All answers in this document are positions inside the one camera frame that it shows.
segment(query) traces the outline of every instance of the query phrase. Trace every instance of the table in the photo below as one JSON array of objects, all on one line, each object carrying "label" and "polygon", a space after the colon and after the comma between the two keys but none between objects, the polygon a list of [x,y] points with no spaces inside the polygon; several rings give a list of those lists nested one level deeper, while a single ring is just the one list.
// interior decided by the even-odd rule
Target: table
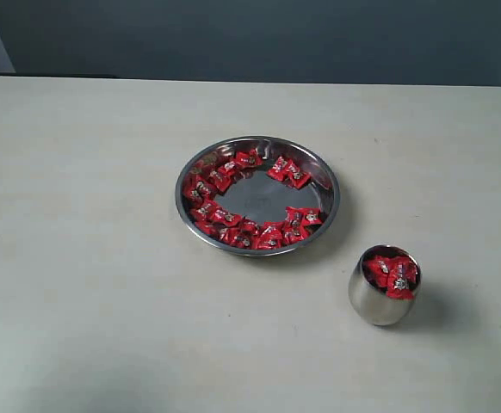
[{"label": "table", "polygon": [[[173,189],[201,148],[296,141],[343,204],[309,248],[230,256]],[[365,324],[377,243],[424,271]],[[0,413],[501,411],[501,88],[0,77]]]}]

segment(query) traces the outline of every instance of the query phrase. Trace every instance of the metal cup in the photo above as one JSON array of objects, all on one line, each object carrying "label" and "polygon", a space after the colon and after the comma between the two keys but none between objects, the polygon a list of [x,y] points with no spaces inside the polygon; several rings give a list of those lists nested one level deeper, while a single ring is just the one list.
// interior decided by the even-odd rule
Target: metal cup
[{"label": "metal cup", "polygon": [[[377,287],[373,286],[365,276],[363,263],[374,256],[407,256],[417,266],[417,284],[412,290],[413,299],[391,299]],[[421,268],[417,261],[406,251],[392,245],[375,245],[365,251],[352,273],[348,285],[348,295],[354,310],[368,323],[374,325],[390,325],[401,320],[415,304],[421,287]]]}]

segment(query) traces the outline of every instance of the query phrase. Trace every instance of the metal plate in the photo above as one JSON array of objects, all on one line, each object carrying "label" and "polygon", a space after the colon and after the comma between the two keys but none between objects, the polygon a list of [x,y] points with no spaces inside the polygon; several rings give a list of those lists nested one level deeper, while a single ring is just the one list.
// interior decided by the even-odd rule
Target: metal plate
[{"label": "metal plate", "polygon": [[[257,149],[264,159],[261,167],[251,177],[231,185],[225,195],[218,195],[214,201],[227,211],[253,219],[259,224],[264,221],[285,219],[285,207],[317,207],[324,214],[324,223],[310,237],[303,241],[275,250],[244,250],[231,247],[201,232],[189,215],[190,205],[182,196],[184,182],[189,171],[201,159],[217,153],[222,157],[233,156],[236,151]],[[279,156],[293,159],[300,168],[312,176],[312,181],[298,190],[275,181],[266,175]],[[324,233],[335,218],[340,202],[337,178],[331,168],[317,155],[303,146],[284,139],[246,136],[228,139],[209,146],[195,155],[183,168],[176,183],[176,207],[183,222],[199,238],[222,250],[242,256],[274,256],[308,245]]]}]

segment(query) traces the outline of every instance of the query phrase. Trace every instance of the table surface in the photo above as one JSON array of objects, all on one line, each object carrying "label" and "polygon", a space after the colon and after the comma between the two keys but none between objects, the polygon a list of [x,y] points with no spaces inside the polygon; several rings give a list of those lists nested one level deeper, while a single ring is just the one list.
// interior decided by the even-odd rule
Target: table surface
[{"label": "table surface", "polygon": [[[173,188],[269,135],[338,175],[309,248],[230,256]],[[365,324],[377,243],[424,271]],[[0,413],[501,411],[501,89],[0,77]]]}]

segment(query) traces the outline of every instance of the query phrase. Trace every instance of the dark blue wall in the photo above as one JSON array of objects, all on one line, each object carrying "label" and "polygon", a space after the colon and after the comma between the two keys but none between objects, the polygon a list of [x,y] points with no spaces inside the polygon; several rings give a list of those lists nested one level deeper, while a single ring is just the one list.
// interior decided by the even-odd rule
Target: dark blue wall
[{"label": "dark blue wall", "polygon": [[0,0],[15,69],[501,85],[501,0]]}]

